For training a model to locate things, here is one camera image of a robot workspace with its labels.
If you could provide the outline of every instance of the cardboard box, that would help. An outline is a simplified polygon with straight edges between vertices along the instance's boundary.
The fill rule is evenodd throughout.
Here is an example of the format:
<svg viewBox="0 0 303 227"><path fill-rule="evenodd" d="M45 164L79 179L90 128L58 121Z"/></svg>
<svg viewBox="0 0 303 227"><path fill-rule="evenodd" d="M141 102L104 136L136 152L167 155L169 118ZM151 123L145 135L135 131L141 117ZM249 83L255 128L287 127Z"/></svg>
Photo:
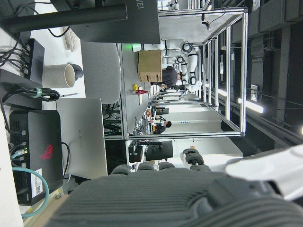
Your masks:
<svg viewBox="0 0 303 227"><path fill-rule="evenodd" d="M162 82L161 50L139 52L138 75L141 82Z"/></svg>

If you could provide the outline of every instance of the red bottle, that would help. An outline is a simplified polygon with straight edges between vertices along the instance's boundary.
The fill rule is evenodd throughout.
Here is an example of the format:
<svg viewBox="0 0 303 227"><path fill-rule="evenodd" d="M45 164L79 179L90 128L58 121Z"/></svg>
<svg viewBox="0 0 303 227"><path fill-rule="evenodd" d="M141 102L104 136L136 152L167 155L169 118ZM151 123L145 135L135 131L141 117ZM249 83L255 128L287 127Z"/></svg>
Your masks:
<svg viewBox="0 0 303 227"><path fill-rule="evenodd" d="M148 93L150 93L150 91L144 91L144 90L132 91L133 95L141 95L141 94L148 94Z"/></svg>

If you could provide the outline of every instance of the blue cable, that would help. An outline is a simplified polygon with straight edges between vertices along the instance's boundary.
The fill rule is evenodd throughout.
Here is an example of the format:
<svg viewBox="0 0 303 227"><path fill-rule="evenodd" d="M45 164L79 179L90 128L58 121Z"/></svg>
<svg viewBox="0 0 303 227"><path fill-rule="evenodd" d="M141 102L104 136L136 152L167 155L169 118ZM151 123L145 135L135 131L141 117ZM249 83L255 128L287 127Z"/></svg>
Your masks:
<svg viewBox="0 0 303 227"><path fill-rule="evenodd" d="M12 158L15 158L15 157L17 157L17 156L18 156L18 154L15 153L15 154L13 154L11 157L12 157Z"/></svg>
<svg viewBox="0 0 303 227"><path fill-rule="evenodd" d="M30 213L30 214L22 214L22 218L28 218L28 217L31 217L31 216L34 216L34 215L40 213L45 208L45 206L48 202L48 198L49 198L49 188L48 188L46 180L39 173L37 173L31 169L26 169L26 168L21 168L21 167L13 167L12 169L13 169L13 171L23 171L23 172L27 172L27 173L36 175L37 177L39 177L41 179L42 183L44 184L44 188L45 188L45 200L44 200L42 206L38 210L36 210L35 212Z"/></svg>

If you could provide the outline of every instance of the chair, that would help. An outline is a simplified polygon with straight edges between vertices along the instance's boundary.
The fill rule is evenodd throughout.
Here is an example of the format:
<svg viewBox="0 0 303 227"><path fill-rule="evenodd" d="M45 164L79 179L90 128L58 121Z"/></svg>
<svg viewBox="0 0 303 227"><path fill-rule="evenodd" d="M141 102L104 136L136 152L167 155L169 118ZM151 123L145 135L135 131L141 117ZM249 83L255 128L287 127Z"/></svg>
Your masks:
<svg viewBox="0 0 303 227"><path fill-rule="evenodd" d="M86 97L116 103L121 92L121 68L116 44L81 41Z"/></svg>

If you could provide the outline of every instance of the red logo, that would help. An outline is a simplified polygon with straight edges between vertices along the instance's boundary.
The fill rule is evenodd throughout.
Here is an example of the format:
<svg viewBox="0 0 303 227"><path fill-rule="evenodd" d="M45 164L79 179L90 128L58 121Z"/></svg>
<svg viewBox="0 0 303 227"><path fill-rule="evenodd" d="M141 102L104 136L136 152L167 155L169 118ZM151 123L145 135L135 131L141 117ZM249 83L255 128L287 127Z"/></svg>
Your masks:
<svg viewBox="0 0 303 227"><path fill-rule="evenodd" d="M52 154L53 154L53 145L51 144L46 148L44 154L39 156L40 158L45 160L45 159L50 159L52 157Z"/></svg>

